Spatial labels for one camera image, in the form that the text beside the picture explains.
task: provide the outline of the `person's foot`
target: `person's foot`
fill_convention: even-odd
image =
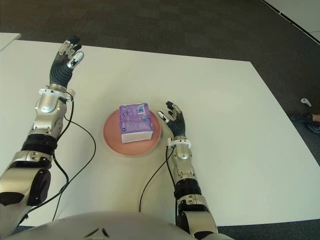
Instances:
[[[289,116],[293,123],[312,123],[312,114],[293,114]]]
[[[315,134],[320,134],[320,123],[312,122],[306,124],[307,128]]]

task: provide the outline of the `pink plate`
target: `pink plate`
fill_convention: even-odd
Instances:
[[[120,131],[120,109],[115,110],[107,118],[103,125],[103,138],[105,143],[117,152],[125,156],[139,156],[151,150],[159,141],[161,125],[157,116],[151,112],[153,134],[150,140],[122,143]]]

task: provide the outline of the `black cable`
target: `black cable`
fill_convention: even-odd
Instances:
[[[94,157],[95,157],[95,155],[96,155],[96,150],[97,150],[96,140],[95,140],[95,138],[92,136],[92,134],[91,134],[87,129],[85,129],[83,126],[79,125],[78,123],[76,123],[76,122],[74,122],[74,121],[71,121],[71,116],[70,116],[70,119],[67,119],[66,116],[64,116],[64,118],[65,118],[67,121],[69,121],[69,122],[77,125],[78,127],[80,127],[81,129],[83,129],[85,132],[87,132],[87,133],[90,135],[90,137],[92,138],[93,143],[94,143],[94,151],[93,151],[93,154],[92,154],[92,157],[90,158],[90,160],[76,173],[76,175],[73,176],[73,178],[71,178],[70,181],[68,181],[68,183],[67,183],[67,184],[65,185],[65,187],[62,189],[62,191],[61,191],[61,193],[60,193],[60,196],[59,196],[59,200],[58,200],[58,202],[57,202],[57,204],[56,204],[56,207],[55,207],[55,211],[54,211],[54,215],[53,215],[52,221],[53,221],[53,220],[55,219],[55,217],[56,217],[56,214],[57,214],[57,211],[58,211],[58,207],[59,207],[59,203],[60,203],[60,199],[61,199],[61,197],[62,197],[62,194],[63,194],[64,191],[67,189],[67,187],[69,186],[69,184],[75,179],[75,177],[78,176],[78,174],[80,174],[80,173],[86,168],[86,166],[88,166],[88,164],[92,161],[92,159],[94,159]]]
[[[56,159],[56,155],[55,155],[55,151],[53,151],[52,153],[52,158],[53,158],[53,161],[55,162],[56,166],[58,167],[58,169],[63,173],[63,175],[65,176],[65,181],[66,183],[65,184],[68,184],[69,182],[69,176],[68,174],[66,173],[66,171],[62,168],[62,166],[60,166],[60,164],[58,163],[57,159]]]
[[[168,159],[171,157],[172,153],[174,151],[172,150],[172,152],[170,153],[170,155],[168,156],[168,147],[166,147],[166,151],[165,151],[165,161],[157,168],[157,170],[154,172],[154,174],[150,177],[149,181],[146,183],[146,185],[143,188],[143,191],[141,193],[140,196],[140,201],[139,201],[139,213],[141,212],[141,202],[142,202],[142,198],[144,196],[145,190],[147,188],[147,186],[149,185],[149,183],[151,182],[151,180],[154,178],[154,176],[157,174],[157,172],[162,168],[162,166],[168,161]]]
[[[167,156],[167,155],[168,155],[168,147],[167,147],[166,150],[165,150],[165,156]],[[168,171],[169,171],[169,174],[170,174],[172,183],[173,183],[173,188],[176,189],[175,180],[174,180],[174,177],[173,177],[173,175],[172,175],[172,172],[171,172],[171,169],[170,169],[169,163],[168,163],[168,159],[170,158],[170,156],[169,156],[169,157],[166,157],[165,162],[166,162],[166,166],[167,166],[167,168],[168,168]],[[177,210],[178,210],[178,200],[175,198],[175,207],[174,207],[175,224],[177,224]]]
[[[66,92],[67,94],[70,95],[71,97],[71,103],[72,103],[72,107],[71,107],[71,114],[70,114],[70,120],[68,120],[68,124],[66,125],[65,129],[62,131],[62,133],[57,137],[56,141],[58,142],[59,139],[62,137],[62,135],[67,131],[67,129],[69,128],[70,126],[70,123],[72,122],[72,117],[74,115],[74,109],[75,109],[75,101],[74,101],[74,97],[69,93],[69,92]]]
[[[170,158],[170,156],[169,157],[167,157],[167,156],[168,156],[168,147],[165,150],[165,157],[166,157],[165,162],[166,162],[166,166],[168,167],[168,171],[169,171],[169,174],[170,174],[170,177],[171,177],[171,180],[172,180],[173,187],[175,188],[176,187],[175,180],[174,180],[174,177],[172,176],[172,173],[171,173],[171,170],[170,170],[170,167],[169,167],[169,163],[168,163],[168,159]]]

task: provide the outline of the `dark gray carpet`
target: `dark gray carpet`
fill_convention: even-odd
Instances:
[[[320,113],[320,46],[260,0],[2,0],[0,11],[0,30],[22,40],[78,35],[91,46],[250,61],[288,114]],[[296,128],[320,164],[319,136]],[[219,230],[237,240],[315,240],[320,220]]]

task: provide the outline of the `purple package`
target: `purple package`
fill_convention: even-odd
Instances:
[[[154,129],[147,103],[121,105],[119,108],[122,143],[151,139]]]

